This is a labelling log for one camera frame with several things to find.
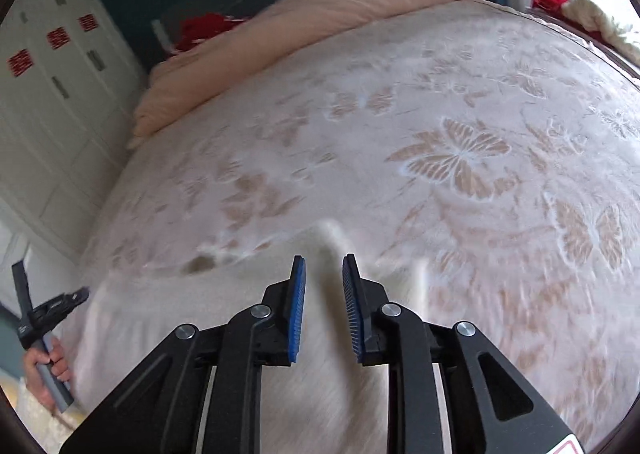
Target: bed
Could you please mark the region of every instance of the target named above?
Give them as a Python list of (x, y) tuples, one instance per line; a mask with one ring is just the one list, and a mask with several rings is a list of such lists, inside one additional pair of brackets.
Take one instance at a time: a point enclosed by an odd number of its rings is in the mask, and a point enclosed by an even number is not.
[[(84, 254), (94, 295), (62, 329), (79, 399), (302, 253), (300, 362), (265, 373), (262, 448), (384, 452), (385, 373), (346, 333), (353, 252), (425, 320), (475, 322), (595, 447), (640, 384), (638, 77), (484, 0), (341, 1), (281, 0), (153, 72)], [(342, 28), (286, 24), (318, 7)]]

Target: red paper decoration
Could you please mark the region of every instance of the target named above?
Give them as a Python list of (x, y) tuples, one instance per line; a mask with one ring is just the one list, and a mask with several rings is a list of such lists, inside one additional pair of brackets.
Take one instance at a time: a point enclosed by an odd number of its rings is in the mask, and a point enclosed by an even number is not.
[(8, 61), (9, 69), (11, 73), (14, 74), (14, 77), (19, 77), (22, 75), (27, 69), (33, 66), (33, 60), (31, 60), (31, 55), (28, 50), (20, 50), (13, 57), (11, 57)]
[(69, 39), (66, 30), (60, 27), (47, 33), (47, 40), (49, 41), (49, 44), (51, 44), (51, 47), (53, 49), (58, 49), (62, 48), (71, 39)]
[(98, 28), (98, 21), (95, 20), (94, 14), (83, 15), (78, 18), (78, 21), (84, 31), (91, 31)]

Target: red cloth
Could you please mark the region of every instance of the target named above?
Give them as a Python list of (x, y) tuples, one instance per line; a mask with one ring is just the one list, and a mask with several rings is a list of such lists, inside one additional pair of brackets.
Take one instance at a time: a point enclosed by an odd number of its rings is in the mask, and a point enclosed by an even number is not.
[(202, 17), (184, 20), (180, 23), (182, 38), (176, 44), (175, 49), (180, 52), (188, 51), (207, 39), (232, 30), (244, 21), (246, 19), (227, 17), (221, 14), (205, 14)]
[(569, 2), (569, 0), (532, 0), (531, 7), (539, 8), (540, 10), (543, 10), (545, 13), (549, 14), (551, 17), (561, 20), (562, 22), (568, 24), (572, 28), (575, 28), (576, 30), (581, 31), (582, 33), (586, 33), (587, 35), (589, 35), (591, 38), (594, 38), (598, 42), (605, 44), (606, 46), (609, 46), (609, 44), (607, 44), (602, 38), (602, 34), (599, 31), (586, 31), (581, 24), (575, 21), (572, 21), (570, 19), (567, 19), (562, 14), (562, 5), (565, 4), (566, 2)]

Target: gray handle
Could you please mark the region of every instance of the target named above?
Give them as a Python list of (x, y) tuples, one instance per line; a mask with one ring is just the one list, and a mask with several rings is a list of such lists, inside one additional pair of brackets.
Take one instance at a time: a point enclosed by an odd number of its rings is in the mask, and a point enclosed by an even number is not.
[[(51, 333), (44, 335), (42, 340), (34, 342), (33, 347), (48, 354), (53, 349)], [(49, 364), (36, 364), (36, 368), (40, 373), (44, 385), (49, 389), (54, 402), (56, 402), (56, 407), (60, 412), (65, 412), (74, 402), (74, 398), (71, 396), (71, 386), (68, 382), (60, 382), (60, 380), (51, 373), (52, 367), (53, 362)]]

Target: white wardrobe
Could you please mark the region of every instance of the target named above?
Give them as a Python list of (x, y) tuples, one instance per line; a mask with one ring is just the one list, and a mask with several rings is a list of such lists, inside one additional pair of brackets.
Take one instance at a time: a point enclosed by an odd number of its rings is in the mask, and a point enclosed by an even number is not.
[(0, 24), (0, 302), (12, 311), (21, 258), (34, 302), (78, 287), (145, 81), (100, 0), (16, 0)]

